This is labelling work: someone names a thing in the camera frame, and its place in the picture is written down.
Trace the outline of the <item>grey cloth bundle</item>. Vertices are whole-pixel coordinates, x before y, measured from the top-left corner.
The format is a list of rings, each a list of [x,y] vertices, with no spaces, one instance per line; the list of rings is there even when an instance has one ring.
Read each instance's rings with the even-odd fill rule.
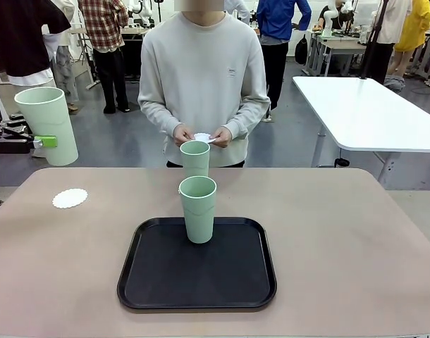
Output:
[[[385,77],[383,85],[392,92],[400,94],[405,87],[405,79],[397,75],[387,75]]]

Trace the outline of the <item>bystander in blue jacket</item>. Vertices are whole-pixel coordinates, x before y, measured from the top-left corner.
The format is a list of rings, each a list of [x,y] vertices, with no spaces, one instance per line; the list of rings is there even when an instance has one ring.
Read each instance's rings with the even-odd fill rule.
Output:
[[[264,57],[267,95],[271,101],[264,122],[272,121],[271,112],[278,106],[292,31],[306,30],[311,17],[308,0],[259,0],[259,41]]]

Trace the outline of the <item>bystander in plaid shirt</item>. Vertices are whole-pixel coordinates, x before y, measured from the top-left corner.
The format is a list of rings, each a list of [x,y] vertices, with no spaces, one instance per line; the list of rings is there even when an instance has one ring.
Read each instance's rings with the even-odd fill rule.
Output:
[[[94,64],[102,85],[105,114],[130,111],[125,87],[121,28],[128,24],[128,10],[122,0],[78,0]]]

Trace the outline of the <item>bystander in white shirt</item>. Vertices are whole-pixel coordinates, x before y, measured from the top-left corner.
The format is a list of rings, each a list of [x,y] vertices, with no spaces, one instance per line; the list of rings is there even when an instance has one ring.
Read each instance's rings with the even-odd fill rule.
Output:
[[[389,0],[383,18],[381,32],[371,58],[367,78],[371,78],[381,85],[383,84],[393,53],[393,47],[399,42],[405,19],[411,12],[412,0]],[[377,12],[375,12],[371,23],[371,29],[377,19]]]

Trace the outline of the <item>bystander in patterned trousers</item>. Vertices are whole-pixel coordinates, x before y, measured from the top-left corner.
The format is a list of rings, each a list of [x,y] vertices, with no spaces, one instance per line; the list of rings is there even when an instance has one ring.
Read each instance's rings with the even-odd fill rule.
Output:
[[[78,101],[78,92],[71,65],[70,32],[65,30],[60,35],[49,36],[46,28],[43,28],[42,31],[54,81],[65,94],[68,112],[74,115],[78,112],[78,107],[75,105]]]

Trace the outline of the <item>grey background desk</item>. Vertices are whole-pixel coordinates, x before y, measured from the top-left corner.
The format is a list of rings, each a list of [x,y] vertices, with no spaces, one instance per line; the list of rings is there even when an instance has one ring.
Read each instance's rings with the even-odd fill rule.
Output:
[[[366,46],[361,45],[356,38],[324,38],[320,34],[311,33],[305,70],[309,76],[326,77],[333,63],[332,58],[335,56],[338,60],[340,56],[340,76],[345,77],[349,73],[353,58],[361,56],[365,49]]]

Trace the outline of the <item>black hanging bag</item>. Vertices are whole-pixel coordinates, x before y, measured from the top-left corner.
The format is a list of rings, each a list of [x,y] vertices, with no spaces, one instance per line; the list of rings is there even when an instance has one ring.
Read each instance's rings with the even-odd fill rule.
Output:
[[[305,65],[308,57],[308,41],[305,35],[295,46],[295,61],[300,65]]]

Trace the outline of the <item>black tripod pole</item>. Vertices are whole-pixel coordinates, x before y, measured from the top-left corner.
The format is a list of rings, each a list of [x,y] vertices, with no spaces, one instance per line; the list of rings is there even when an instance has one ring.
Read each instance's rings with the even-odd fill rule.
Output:
[[[371,34],[369,36],[369,41],[367,42],[367,50],[364,53],[365,60],[362,63],[360,79],[365,80],[369,73],[369,66],[371,63],[371,58],[373,56],[374,50],[376,48],[377,39],[381,32],[383,18],[386,13],[387,5],[389,0],[382,0],[382,5],[377,11],[378,19],[374,22],[371,30]]]

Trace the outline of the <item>person's right hand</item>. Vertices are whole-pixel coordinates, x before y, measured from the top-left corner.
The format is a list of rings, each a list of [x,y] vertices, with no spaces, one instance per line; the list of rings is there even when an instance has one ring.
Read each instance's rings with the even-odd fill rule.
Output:
[[[192,130],[185,124],[181,123],[177,125],[173,130],[173,140],[177,147],[180,147],[182,144],[195,140],[194,133]]]

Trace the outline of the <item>person's left hand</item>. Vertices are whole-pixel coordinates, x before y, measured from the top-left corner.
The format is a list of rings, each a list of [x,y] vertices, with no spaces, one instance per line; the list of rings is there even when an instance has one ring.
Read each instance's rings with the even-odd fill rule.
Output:
[[[230,142],[232,141],[233,136],[231,131],[227,127],[218,128],[213,134],[210,136],[211,143],[214,146],[220,148],[226,148]]]

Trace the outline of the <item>bystander in black top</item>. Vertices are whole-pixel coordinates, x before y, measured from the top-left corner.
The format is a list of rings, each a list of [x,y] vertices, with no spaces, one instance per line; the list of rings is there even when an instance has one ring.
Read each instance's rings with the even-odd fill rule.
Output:
[[[17,91],[55,87],[51,60],[70,28],[70,0],[0,0],[0,57]]]

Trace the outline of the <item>person in beige sweatshirt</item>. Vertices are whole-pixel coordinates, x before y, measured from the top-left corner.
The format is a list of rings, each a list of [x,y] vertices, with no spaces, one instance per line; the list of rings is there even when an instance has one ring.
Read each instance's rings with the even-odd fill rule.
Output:
[[[139,94],[162,96],[193,133],[213,134],[246,96],[267,96],[262,48],[256,32],[228,14],[223,0],[175,0],[175,10],[145,35]],[[168,166],[182,166],[180,147],[162,134]],[[242,167],[248,137],[232,139],[226,148],[211,143],[210,166]]]

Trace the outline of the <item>black plastic tray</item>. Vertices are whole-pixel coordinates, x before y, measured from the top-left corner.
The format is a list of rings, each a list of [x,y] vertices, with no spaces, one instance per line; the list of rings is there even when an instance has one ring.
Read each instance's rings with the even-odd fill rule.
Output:
[[[276,291],[266,231],[240,217],[216,217],[205,244],[188,239],[182,217],[146,220],[117,285],[120,303],[135,311],[255,311]]]

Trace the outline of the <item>pale green plastic cup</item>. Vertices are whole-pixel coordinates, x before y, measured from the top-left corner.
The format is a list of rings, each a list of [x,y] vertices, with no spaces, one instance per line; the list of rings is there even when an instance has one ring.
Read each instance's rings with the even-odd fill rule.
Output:
[[[208,143],[197,140],[188,141],[180,146],[186,177],[208,176],[210,149]]]
[[[78,148],[70,122],[64,92],[56,87],[35,87],[14,97],[26,119],[33,138],[55,136],[56,148],[34,149],[34,155],[44,156],[53,166],[65,166],[78,159]]]
[[[186,232],[192,243],[204,244],[212,238],[216,190],[216,182],[205,176],[188,177],[179,184]]]

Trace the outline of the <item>person's left forearm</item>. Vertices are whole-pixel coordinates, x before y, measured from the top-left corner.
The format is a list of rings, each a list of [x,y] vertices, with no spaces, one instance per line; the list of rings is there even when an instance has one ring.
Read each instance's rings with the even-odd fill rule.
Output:
[[[267,96],[246,96],[241,102],[237,113],[224,125],[232,139],[244,139],[265,116],[270,106]]]

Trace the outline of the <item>white side table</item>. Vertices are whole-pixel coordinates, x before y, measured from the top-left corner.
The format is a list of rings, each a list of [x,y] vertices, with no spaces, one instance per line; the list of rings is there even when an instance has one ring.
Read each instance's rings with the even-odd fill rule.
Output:
[[[430,153],[430,114],[378,82],[304,76],[293,82],[339,147]]]

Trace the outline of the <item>bystander in yellow coat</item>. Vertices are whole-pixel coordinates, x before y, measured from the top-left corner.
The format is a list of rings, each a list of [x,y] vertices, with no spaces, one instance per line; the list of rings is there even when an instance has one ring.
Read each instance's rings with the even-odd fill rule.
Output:
[[[430,28],[429,0],[412,0],[412,12],[405,19],[400,41],[394,47],[394,57],[387,75],[403,77],[416,49],[424,44]]]

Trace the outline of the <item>person's right forearm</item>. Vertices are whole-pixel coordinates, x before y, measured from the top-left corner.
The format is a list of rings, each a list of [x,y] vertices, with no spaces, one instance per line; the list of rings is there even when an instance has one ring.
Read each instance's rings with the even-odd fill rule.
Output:
[[[180,121],[167,109],[162,96],[140,93],[138,103],[147,119],[153,123],[160,132],[172,137]]]

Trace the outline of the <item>white background desk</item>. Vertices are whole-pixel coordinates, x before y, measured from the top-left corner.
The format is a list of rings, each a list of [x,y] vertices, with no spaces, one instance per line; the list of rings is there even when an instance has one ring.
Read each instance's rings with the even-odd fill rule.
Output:
[[[149,28],[134,27],[121,30],[124,45],[121,47],[125,64],[125,78],[137,82],[141,73],[141,51],[145,34]]]

